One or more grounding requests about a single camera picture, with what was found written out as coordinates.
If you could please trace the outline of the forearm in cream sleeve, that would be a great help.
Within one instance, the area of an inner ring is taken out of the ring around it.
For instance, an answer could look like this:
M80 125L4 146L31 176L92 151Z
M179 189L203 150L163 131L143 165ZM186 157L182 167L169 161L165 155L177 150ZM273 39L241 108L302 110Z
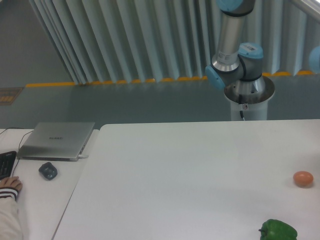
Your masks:
M18 216L16 198L18 191L12 187L0 188L0 239L22 240L23 232Z

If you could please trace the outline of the person's hand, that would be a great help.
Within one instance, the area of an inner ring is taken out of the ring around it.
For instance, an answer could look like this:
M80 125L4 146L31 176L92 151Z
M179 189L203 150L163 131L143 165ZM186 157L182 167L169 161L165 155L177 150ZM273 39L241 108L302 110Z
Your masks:
M15 189L18 193L23 188L23 183L18 176L6 177L0 181L1 189Z

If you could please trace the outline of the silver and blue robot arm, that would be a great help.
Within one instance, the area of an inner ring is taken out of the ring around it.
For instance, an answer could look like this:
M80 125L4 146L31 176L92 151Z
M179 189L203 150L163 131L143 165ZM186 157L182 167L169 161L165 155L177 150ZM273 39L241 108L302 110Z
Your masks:
M259 103L275 92L264 71L320 71L317 0L219 0L221 28L208 80L236 103Z

